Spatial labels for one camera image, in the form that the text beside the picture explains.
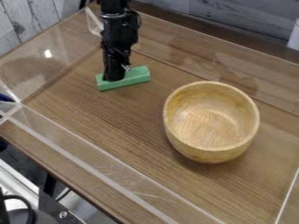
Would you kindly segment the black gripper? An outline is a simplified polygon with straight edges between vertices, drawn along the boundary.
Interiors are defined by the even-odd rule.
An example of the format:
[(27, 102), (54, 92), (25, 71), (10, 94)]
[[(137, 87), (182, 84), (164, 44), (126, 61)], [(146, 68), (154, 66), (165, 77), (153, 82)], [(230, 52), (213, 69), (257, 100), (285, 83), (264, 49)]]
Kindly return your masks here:
[(134, 11), (118, 15), (102, 15), (103, 30), (99, 32), (102, 48), (103, 80), (120, 81), (125, 77), (130, 47), (137, 43), (140, 16)]

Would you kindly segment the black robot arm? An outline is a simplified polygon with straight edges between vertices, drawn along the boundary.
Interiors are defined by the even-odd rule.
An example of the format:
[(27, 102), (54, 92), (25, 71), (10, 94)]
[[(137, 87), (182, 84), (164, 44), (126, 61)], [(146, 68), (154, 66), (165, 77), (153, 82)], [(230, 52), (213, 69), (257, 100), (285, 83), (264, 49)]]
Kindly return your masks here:
[(132, 45), (137, 43), (138, 14), (128, 6), (128, 0), (99, 0), (102, 19), (101, 48), (103, 80), (120, 81), (130, 67)]

